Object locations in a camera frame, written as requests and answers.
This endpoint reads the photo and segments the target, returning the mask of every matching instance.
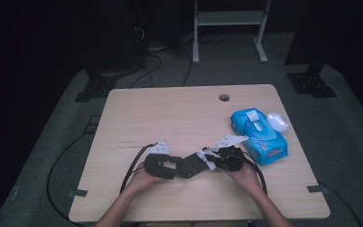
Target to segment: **gray carpet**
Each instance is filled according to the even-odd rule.
[[[286,73],[303,72],[306,65],[284,66],[293,34],[264,35],[263,45],[269,59],[266,64],[259,61],[252,36],[231,35],[228,41],[217,45],[202,44],[199,47],[200,64],[193,65],[185,86],[273,84],[316,178],[348,202],[363,224],[362,105],[344,77],[327,65],[320,75],[333,88],[337,97],[296,95]],[[191,56],[191,44],[183,48]],[[162,59],[162,65],[151,74],[153,85],[182,86],[190,65],[187,55],[174,50],[155,55]],[[147,57],[147,70],[155,68],[158,63],[156,58]],[[141,70],[121,78],[115,88],[129,88],[144,73]],[[94,139],[93,134],[82,136],[84,128],[91,115],[102,113],[106,101],[105,98],[92,98],[88,102],[75,102],[87,80],[85,71],[80,71],[64,92],[0,211],[0,226],[74,226],[50,205],[45,188],[51,167],[66,150],[52,171],[49,193],[58,210],[67,216],[72,204],[68,193],[78,186]],[[134,87],[150,86],[148,77],[134,84]],[[78,141],[66,149],[76,139]],[[337,195],[325,195],[331,209],[329,218],[292,222],[296,226],[358,226]],[[256,224],[265,226],[261,220]]]

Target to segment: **blue plastic packaging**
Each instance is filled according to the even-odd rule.
[[[270,126],[267,117],[259,110],[250,108],[234,112],[231,120],[236,134],[249,137],[244,146],[259,165],[265,166],[288,156],[287,141]]]

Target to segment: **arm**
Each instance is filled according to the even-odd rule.
[[[244,164],[240,171],[224,171],[252,197],[269,227],[293,226],[262,190],[258,176],[251,166]]]
[[[125,190],[123,190],[107,212],[95,224],[96,227],[120,226],[123,218],[129,211],[131,202],[139,195],[139,193],[149,188],[154,183],[163,180],[162,178],[152,177],[149,175],[144,169],[142,163],[137,167],[137,169],[138,170],[134,172],[134,175]]]

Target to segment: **computer mouse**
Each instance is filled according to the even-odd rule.
[[[287,121],[278,113],[268,113],[267,120],[276,131],[285,131],[288,128]]]

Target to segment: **table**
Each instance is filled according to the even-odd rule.
[[[199,63],[199,26],[259,26],[257,37],[253,38],[260,61],[268,62],[261,44],[267,24],[271,0],[267,0],[264,10],[241,11],[199,11],[198,0],[195,0],[193,63]]]
[[[222,101],[221,95],[230,99]],[[141,147],[165,140],[172,156],[186,157],[234,134],[230,116],[251,107],[264,114],[278,112],[289,121],[269,84],[112,90],[78,185],[88,193],[75,197],[70,219],[97,221],[104,214]],[[318,184],[291,124],[283,135],[289,156],[261,166],[269,197],[287,218],[327,218],[330,211],[323,195],[308,192],[307,186]],[[262,216],[252,199],[216,169],[153,185],[133,202],[125,220],[257,218]]]

